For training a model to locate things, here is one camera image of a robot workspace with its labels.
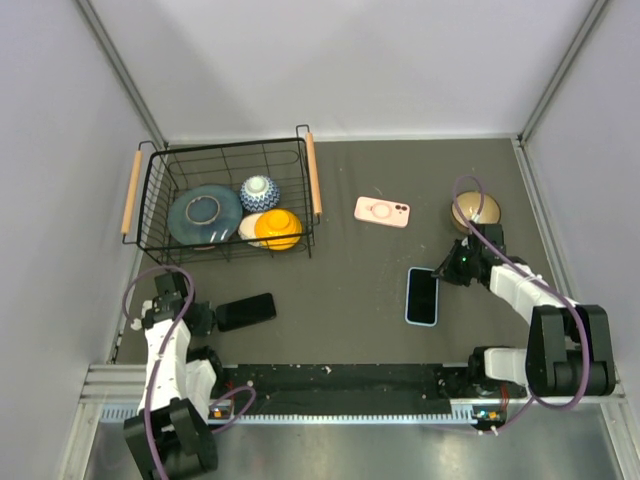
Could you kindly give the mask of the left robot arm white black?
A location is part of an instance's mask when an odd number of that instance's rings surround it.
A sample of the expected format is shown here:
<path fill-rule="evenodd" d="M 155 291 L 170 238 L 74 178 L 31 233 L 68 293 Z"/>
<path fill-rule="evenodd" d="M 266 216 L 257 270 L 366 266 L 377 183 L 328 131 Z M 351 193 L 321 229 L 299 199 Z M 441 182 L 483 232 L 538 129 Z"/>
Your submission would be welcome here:
<path fill-rule="evenodd" d="M 153 267 L 157 295 L 143 303 L 132 323 L 144 330 L 147 362 L 137 413 L 124 422 L 124 438 L 144 479 L 194 479 L 218 468 L 218 450 L 208 425 L 212 396 L 227 374 L 213 349 L 190 348 L 209 335 L 215 313 L 195 301 L 191 276 L 175 266 Z"/>

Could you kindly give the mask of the pink phone case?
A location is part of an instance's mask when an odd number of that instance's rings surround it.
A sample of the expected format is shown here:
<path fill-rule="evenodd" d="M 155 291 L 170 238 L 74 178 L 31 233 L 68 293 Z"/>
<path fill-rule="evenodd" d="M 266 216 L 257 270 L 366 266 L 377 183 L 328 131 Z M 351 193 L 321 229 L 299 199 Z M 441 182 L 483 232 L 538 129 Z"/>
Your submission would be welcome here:
<path fill-rule="evenodd" d="M 406 228 L 410 218 L 407 204 L 360 196 L 354 209 L 356 220 L 393 228 Z"/>

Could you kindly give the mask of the black smartphone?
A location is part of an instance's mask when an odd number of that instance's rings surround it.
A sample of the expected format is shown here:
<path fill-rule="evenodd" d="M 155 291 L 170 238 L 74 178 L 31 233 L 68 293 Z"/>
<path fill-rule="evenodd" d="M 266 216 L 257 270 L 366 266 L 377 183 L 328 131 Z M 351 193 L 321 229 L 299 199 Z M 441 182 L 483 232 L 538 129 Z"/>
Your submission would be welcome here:
<path fill-rule="evenodd" d="M 263 293 L 221 304 L 215 311 L 220 332 L 229 332 L 273 320 L 277 316 L 273 295 Z"/>

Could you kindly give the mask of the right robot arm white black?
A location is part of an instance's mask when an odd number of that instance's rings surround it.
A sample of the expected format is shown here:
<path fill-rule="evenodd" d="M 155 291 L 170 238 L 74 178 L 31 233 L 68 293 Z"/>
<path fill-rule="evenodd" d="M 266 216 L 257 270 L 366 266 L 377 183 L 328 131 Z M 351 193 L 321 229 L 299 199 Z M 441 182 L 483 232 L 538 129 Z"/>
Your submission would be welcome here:
<path fill-rule="evenodd" d="M 487 396 L 508 382 L 538 398 L 612 394 L 615 364 L 604 308 L 559 294 L 527 262 L 508 255 L 501 225 L 473 227 L 454 241 L 433 277 L 456 286 L 483 285 L 525 320 L 529 332 L 524 349 L 476 347 L 466 372 L 469 388 Z"/>

